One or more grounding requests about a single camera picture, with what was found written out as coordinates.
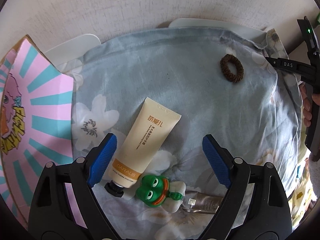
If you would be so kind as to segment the person's right hand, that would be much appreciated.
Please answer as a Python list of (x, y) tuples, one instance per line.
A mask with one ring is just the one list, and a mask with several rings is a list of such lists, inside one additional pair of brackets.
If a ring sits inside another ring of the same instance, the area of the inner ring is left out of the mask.
[(311, 119), (312, 119), (312, 114), (311, 114), (312, 104), (308, 100), (305, 84), (304, 83), (300, 84), (299, 88), (300, 88), (300, 92), (303, 100), (303, 122), (306, 127), (309, 127), (311, 125)]

